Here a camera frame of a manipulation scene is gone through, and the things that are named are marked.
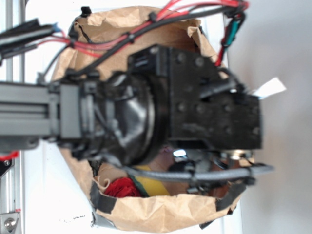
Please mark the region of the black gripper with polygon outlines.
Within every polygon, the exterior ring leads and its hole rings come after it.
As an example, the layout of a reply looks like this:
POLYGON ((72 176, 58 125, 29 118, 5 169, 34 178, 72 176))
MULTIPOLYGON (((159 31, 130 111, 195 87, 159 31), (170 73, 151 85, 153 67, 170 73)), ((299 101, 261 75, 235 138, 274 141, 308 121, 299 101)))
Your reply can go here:
POLYGON ((259 99, 210 58, 154 45, 128 58, 128 70, 161 83, 167 99, 167 140, 183 149, 253 150, 262 146, 259 99))

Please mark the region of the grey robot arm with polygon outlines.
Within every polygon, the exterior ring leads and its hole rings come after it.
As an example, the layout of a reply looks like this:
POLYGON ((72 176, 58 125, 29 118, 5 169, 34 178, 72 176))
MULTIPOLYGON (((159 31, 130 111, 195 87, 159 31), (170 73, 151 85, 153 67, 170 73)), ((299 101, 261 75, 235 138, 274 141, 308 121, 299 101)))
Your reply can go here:
POLYGON ((47 140, 78 160, 146 164, 163 145, 233 151, 262 145, 259 99, 208 57, 154 45, 102 81, 68 71, 49 84, 1 83, 0 158, 47 140))

